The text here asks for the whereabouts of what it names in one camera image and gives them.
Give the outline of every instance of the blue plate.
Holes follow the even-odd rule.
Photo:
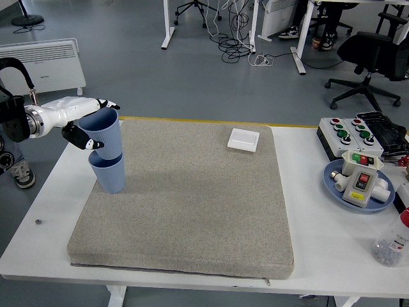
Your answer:
[[[366,208],[361,208],[356,205],[353,205],[352,203],[348,203],[347,201],[343,200],[343,192],[338,192],[337,189],[335,188],[335,180],[331,178],[331,173],[333,171],[338,171],[341,172],[343,168],[343,163],[344,159],[338,159],[332,161],[330,164],[328,164],[325,169],[324,169],[324,184],[325,187],[327,187],[328,191],[331,192],[331,195],[340,203],[343,205],[346,205],[349,208],[361,211],[361,212],[374,212],[374,211],[380,211],[385,208],[387,208],[389,205],[391,205],[395,199],[395,189],[394,186],[392,185],[392,182],[388,179],[388,177],[385,176],[381,171],[378,171],[378,178],[384,179],[388,183],[388,190],[390,191],[390,195],[385,203],[376,200],[374,198],[370,198],[368,201],[368,204]]]

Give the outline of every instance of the electric radiator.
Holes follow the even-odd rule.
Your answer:
[[[264,13],[263,29],[258,37],[270,41],[268,36],[288,27],[297,3],[298,0],[269,0]]]
[[[8,57],[17,58],[24,64],[37,93],[77,88],[77,94],[82,95],[86,83],[76,39],[0,46],[0,58]],[[28,94],[26,81],[17,69],[3,69],[0,79],[13,95]]]

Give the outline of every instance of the desk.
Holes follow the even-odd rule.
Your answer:
[[[89,152],[68,145],[0,259],[6,279],[107,285],[110,306],[121,306],[125,286],[336,296],[349,307],[359,297],[409,298],[409,261],[380,265],[371,245],[398,216],[393,206],[360,214],[336,202],[322,172],[328,158],[316,129],[273,127],[295,268],[286,280],[72,267],[66,245],[91,193]],[[406,171],[382,171],[397,188]]]
[[[300,75],[305,75],[306,71],[301,62],[302,58],[302,51],[304,50],[305,39],[307,38],[308,27],[311,21],[311,17],[313,15],[313,8],[314,8],[313,0],[308,1],[307,5],[307,13],[305,13],[304,21],[302,23],[302,29],[300,33],[300,39],[298,41],[298,46],[291,47],[290,50],[293,53],[294,62],[298,68],[298,73]],[[347,2],[347,3],[362,3],[362,4],[369,4],[369,3],[379,3],[381,1],[377,0],[326,0],[326,2]],[[409,5],[409,1],[406,0],[384,0],[382,1],[384,4],[398,4],[398,5]],[[397,41],[397,43],[402,42],[402,40],[406,37],[409,31],[409,23],[404,25],[401,35]]]
[[[167,49],[167,46],[169,45],[169,42],[171,41],[173,32],[174,32],[174,27],[171,27],[169,25],[169,0],[164,0],[164,13],[165,13],[165,33],[166,37],[165,40],[161,46],[163,50]],[[252,52],[256,52],[256,43],[254,41],[256,37],[256,24],[257,24],[257,15],[258,15],[258,1],[254,0],[254,9],[253,9],[253,20],[251,22],[251,30],[249,31],[249,42],[250,45],[253,46]]]

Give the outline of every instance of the white table leg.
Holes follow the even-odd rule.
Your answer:
[[[111,293],[111,298],[109,299],[108,307],[122,307],[127,287],[107,285],[107,288]]]
[[[359,299],[359,296],[334,296],[335,303],[337,307],[351,307],[354,305]]]
[[[302,57],[302,51],[304,50],[305,39],[307,38],[309,23],[313,15],[313,9],[314,9],[314,1],[310,0],[308,1],[307,13],[305,13],[304,22],[302,23],[302,29],[301,29],[300,39],[298,40],[298,46],[297,48],[295,47],[290,48],[291,52],[293,53],[294,62],[298,68],[298,73],[300,75],[306,74],[305,68],[301,62],[301,57]]]
[[[256,43],[254,41],[254,38],[256,37],[256,25],[257,25],[257,15],[258,15],[258,0],[254,0],[254,9],[253,9],[253,20],[251,23],[251,30],[250,30],[250,44],[253,46],[253,49],[251,52],[255,53],[256,52]]]
[[[168,0],[164,0],[164,11],[165,11],[165,32],[166,32],[166,37],[165,40],[161,46],[163,50],[167,49],[167,45],[169,45],[169,42],[171,40],[171,37],[174,32],[174,27],[169,27],[169,3]]]

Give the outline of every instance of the stacked cups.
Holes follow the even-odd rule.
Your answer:
[[[98,182],[107,193],[120,192],[125,186],[125,165],[118,112],[104,107],[81,118],[78,126],[91,139],[104,143],[104,147],[92,151],[88,158]]]

